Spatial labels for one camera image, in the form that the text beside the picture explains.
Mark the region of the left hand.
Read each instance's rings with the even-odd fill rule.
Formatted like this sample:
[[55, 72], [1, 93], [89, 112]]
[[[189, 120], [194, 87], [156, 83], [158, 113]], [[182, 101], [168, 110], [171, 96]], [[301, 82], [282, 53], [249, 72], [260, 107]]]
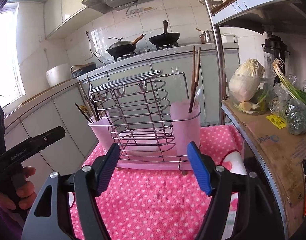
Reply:
[[0, 165], [0, 224], [22, 226], [36, 198], [35, 186], [27, 178], [36, 169], [21, 164], [10, 167]]

